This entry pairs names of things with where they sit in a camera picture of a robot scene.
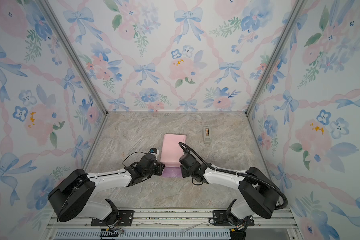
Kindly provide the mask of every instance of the wall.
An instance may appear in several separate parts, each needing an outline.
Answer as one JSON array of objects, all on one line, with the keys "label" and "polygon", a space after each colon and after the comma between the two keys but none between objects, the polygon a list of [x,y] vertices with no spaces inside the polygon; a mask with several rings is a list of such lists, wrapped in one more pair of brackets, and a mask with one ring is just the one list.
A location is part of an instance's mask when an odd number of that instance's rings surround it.
[{"label": "wall", "polygon": [[0,239],[39,239],[103,117],[32,1],[0,0]]},{"label": "wall", "polygon": [[244,111],[294,2],[49,1],[116,111]]},{"label": "wall", "polygon": [[305,240],[360,239],[360,0],[308,0],[279,61],[250,118],[273,180]]}]

